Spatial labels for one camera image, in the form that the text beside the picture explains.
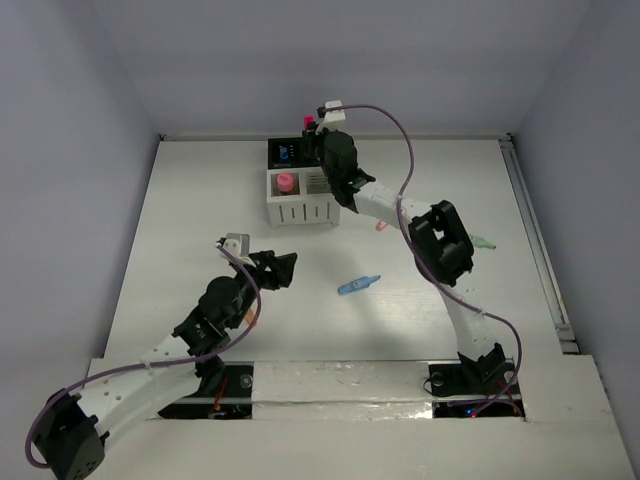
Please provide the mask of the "pink cap black highlighter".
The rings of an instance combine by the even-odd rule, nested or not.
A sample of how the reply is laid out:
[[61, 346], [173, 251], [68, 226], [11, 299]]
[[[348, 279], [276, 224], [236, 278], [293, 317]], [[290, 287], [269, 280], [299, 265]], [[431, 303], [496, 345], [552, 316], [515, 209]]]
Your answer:
[[303, 132], [307, 135], [314, 135], [318, 129], [318, 122], [313, 116], [306, 116], [304, 118], [304, 129]]

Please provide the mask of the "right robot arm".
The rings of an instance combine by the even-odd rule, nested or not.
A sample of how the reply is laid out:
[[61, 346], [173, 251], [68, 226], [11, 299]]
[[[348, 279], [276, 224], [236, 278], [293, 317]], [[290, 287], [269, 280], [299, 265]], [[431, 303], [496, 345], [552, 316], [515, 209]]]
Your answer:
[[462, 384], [472, 394], [498, 392], [506, 359], [479, 310], [468, 309], [454, 287], [473, 268], [474, 246], [452, 203], [403, 198], [362, 170], [353, 138], [311, 122], [302, 133], [304, 156], [319, 162], [337, 203], [398, 229], [421, 275], [441, 286], [456, 335]]

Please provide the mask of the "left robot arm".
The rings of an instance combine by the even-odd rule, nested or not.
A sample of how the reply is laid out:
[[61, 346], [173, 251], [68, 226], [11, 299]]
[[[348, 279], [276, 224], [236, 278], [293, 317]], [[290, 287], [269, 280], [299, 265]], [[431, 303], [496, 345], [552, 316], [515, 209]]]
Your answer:
[[260, 251], [241, 256], [218, 244], [234, 270], [209, 282], [196, 306], [158, 345], [133, 364], [90, 375], [54, 393], [33, 420], [24, 453], [35, 468], [57, 479], [85, 479], [135, 426], [175, 401], [215, 392], [224, 376], [220, 356], [249, 333], [264, 290], [291, 285], [297, 254]]

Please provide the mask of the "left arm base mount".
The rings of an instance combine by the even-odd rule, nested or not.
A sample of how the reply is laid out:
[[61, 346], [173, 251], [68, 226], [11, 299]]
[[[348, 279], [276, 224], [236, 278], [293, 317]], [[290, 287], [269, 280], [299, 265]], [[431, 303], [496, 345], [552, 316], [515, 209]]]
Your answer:
[[227, 363], [209, 383], [157, 412], [165, 420], [249, 420], [253, 416], [254, 363]]

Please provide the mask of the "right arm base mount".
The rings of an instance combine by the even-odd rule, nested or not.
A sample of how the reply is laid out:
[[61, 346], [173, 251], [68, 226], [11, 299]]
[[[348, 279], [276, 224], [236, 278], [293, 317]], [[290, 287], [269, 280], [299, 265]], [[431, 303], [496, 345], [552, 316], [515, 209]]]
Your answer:
[[520, 387], [513, 381], [515, 363], [499, 345], [477, 361], [431, 363], [423, 390], [431, 396], [435, 418], [525, 418]]

